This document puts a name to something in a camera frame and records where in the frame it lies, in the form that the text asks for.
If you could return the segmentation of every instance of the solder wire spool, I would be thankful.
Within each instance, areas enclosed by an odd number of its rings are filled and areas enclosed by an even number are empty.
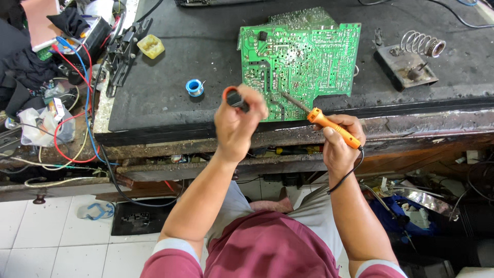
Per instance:
[[[200,96],[204,92],[203,83],[199,79],[191,79],[185,84],[185,89],[191,96]]]

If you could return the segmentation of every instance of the orange soldering iron handle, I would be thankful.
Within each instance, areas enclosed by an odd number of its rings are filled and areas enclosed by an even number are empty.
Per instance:
[[[320,124],[321,126],[323,126],[323,128],[325,127],[333,128],[343,137],[347,145],[349,145],[354,149],[360,147],[360,141],[357,138],[355,138],[353,135],[351,135],[348,131],[346,131],[341,126],[328,120],[320,109],[318,108],[312,109],[309,115],[307,115],[307,120],[309,120],[309,122],[313,124]]]

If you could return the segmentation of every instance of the printed circuit board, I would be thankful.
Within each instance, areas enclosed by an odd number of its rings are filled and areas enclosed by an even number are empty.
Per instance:
[[[350,96],[360,23],[338,26],[322,8],[269,20],[266,25],[241,27],[238,43],[243,82],[260,91],[268,104],[265,121],[306,119],[280,92],[309,108],[320,95]]]

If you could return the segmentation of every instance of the blue cloth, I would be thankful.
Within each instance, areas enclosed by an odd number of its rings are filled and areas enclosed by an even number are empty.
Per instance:
[[[417,210],[423,208],[421,205],[406,199],[401,196],[391,196],[382,199],[386,205],[388,205],[389,209],[391,209],[396,215],[405,215],[403,209],[396,203],[399,200],[405,200],[410,206],[415,207]],[[402,233],[403,229],[398,226],[398,221],[394,220],[384,206],[377,200],[374,199],[373,202],[370,203],[370,208],[374,211],[375,215],[381,222],[384,229],[388,232],[397,232]],[[413,224],[412,222],[408,222],[405,225],[405,230],[407,230],[409,235],[428,235],[433,236],[434,231],[436,230],[436,225],[431,222],[429,229],[422,229],[419,226]]]

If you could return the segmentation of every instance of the gray shorts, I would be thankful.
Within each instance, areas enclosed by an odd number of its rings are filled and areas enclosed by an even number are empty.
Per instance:
[[[327,194],[329,186],[325,185],[305,196],[296,210],[287,214],[312,230],[329,247],[338,260],[343,243],[334,223],[331,197]],[[213,238],[220,238],[227,225],[237,218],[247,216],[254,211],[240,191],[236,182],[232,181],[226,192],[213,226],[207,232],[207,245]]]

